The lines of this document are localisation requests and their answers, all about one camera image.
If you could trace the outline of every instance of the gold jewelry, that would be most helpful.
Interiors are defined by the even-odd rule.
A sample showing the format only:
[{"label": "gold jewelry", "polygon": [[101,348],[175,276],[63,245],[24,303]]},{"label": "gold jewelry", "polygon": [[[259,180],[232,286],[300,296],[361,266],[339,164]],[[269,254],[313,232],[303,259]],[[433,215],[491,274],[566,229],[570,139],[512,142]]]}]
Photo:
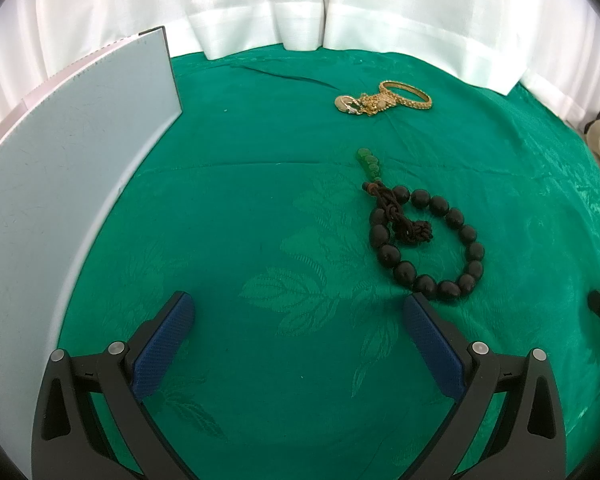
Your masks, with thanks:
[{"label": "gold jewelry", "polygon": [[350,95],[339,95],[334,102],[336,108],[341,112],[356,115],[367,114],[368,116],[375,115],[382,110],[391,108],[395,106],[396,103],[395,97],[390,93],[373,95],[362,94],[358,99],[353,98]]},{"label": "gold jewelry", "polygon": [[[400,81],[382,81],[380,83],[380,93],[384,95],[391,95],[394,100],[400,103],[402,106],[407,106],[409,108],[416,108],[416,110],[428,110],[431,108],[433,101],[431,97],[424,93],[419,88],[415,86],[407,85],[406,83],[401,83]],[[412,99],[407,99],[406,97],[402,97],[401,95],[391,92],[389,88],[400,88],[402,90],[407,90],[412,94],[416,94],[418,97],[424,99],[424,101],[414,101]]]}]

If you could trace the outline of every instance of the silver screw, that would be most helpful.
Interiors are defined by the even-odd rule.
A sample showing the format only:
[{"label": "silver screw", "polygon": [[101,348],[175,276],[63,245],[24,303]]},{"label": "silver screw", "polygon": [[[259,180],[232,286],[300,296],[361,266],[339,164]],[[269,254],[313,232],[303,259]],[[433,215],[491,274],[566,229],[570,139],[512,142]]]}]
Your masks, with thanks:
[{"label": "silver screw", "polygon": [[531,353],[538,361],[546,361],[546,352],[541,348],[534,348],[534,351]]},{"label": "silver screw", "polygon": [[489,347],[487,343],[483,343],[482,341],[476,341],[471,345],[471,348],[474,349],[474,352],[479,355],[485,355],[489,353]]},{"label": "silver screw", "polygon": [[49,359],[51,359],[53,362],[57,363],[63,357],[64,357],[64,350],[62,350],[61,348],[59,348],[59,349],[54,350],[53,352],[51,352],[51,355],[49,356]]},{"label": "silver screw", "polygon": [[125,344],[122,341],[114,341],[107,348],[107,352],[111,355],[118,355],[125,349]]}]

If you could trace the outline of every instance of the white backdrop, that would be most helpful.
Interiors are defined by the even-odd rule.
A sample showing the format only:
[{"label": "white backdrop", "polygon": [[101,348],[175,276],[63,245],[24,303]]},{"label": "white backdrop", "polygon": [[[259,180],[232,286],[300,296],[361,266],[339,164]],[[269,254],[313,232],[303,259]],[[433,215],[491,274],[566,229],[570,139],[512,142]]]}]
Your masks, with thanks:
[{"label": "white backdrop", "polygon": [[586,0],[7,0],[0,120],[55,72],[156,25],[172,56],[272,43],[402,52],[500,93],[522,78],[576,127],[600,110],[600,19]]}]

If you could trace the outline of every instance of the black bead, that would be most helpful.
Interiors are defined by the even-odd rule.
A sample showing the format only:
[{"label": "black bead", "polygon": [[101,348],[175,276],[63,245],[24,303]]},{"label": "black bead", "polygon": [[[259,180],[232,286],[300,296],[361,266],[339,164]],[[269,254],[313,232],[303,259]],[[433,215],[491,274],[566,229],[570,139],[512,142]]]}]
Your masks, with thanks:
[{"label": "black bead", "polygon": [[453,301],[460,297],[460,287],[454,282],[444,280],[438,284],[438,297],[442,301]]},{"label": "black bead", "polygon": [[387,269],[393,269],[400,263],[400,249],[395,245],[385,244],[378,249],[378,261]]},{"label": "black bead", "polygon": [[411,288],[416,281],[416,268],[411,262],[400,262],[394,268],[394,279],[400,285]]},{"label": "black bead", "polygon": [[465,225],[458,231],[458,235],[460,237],[460,241],[464,245],[469,245],[472,242],[475,242],[475,239],[478,237],[478,233],[475,232],[475,229],[470,225]]},{"label": "black bead", "polygon": [[413,284],[414,292],[421,292],[425,298],[432,300],[436,297],[436,280],[428,274],[421,274]]},{"label": "black bead", "polygon": [[445,220],[452,229],[459,229],[464,224],[464,215],[457,207],[452,207],[446,214]]},{"label": "black bead", "polygon": [[426,189],[415,189],[411,193],[411,203],[416,209],[426,208],[429,205],[429,200],[431,200],[431,195]]},{"label": "black bead", "polygon": [[482,277],[484,267],[478,260],[473,260],[472,262],[466,264],[464,272],[472,275],[475,278],[475,281],[477,282]]},{"label": "black bead", "polygon": [[440,195],[432,197],[429,201],[429,210],[433,216],[444,216],[449,212],[449,202]]},{"label": "black bead", "polygon": [[383,244],[389,243],[391,233],[382,224],[376,224],[369,231],[369,243],[374,249],[377,249]]},{"label": "black bead", "polygon": [[395,194],[395,199],[398,201],[398,204],[406,204],[409,201],[409,197],[411,194],[409,190],[404,186],[396,186],[392,190]]},{"label": "black bead", "polygon": [[458,278],[460,294],[468,296],[475,287],[475,278],[470,274],[463,274]]},{"label": "black bead", "polygon": [[386,218],[386,214],[384,213],[384,209],[374,209],[371,212],[371,215],[369,215],[369,223],[371,225],[378,225],[378,224],[382,224],[382,225],[386,225],[388,222],[388,219]]},{"label": "black bead", "polygon": [[466,248],[466,259],[467,261],[478,260],[484,258],[484,245],[480,242],[474,242]]}]

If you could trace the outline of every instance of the gold bracelet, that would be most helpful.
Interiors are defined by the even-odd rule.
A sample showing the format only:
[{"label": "gold bracelet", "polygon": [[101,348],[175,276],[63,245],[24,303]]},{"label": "gold bracelet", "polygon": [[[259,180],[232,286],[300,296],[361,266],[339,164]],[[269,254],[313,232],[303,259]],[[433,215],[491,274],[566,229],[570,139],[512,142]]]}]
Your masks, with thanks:
[{"label": "gold bracelet", "polygon": [[[399,102],[403,106],[408,106],[409,108],[416,108],[416,110],[428,110],[433,104],[433,101],[428,94],[424,93],[415,86],[407,85],[406,83],[401,83],[400,81],[382,81],[379,87],[381,94],[391,95],[396,102]],[[416,94],[418,97],[423,98],[424,101],[407,99],[406,97],[402,97],[400,94],[391,92],[389,88],[400,88],[401,90],[407,90],[412,94]]]}]

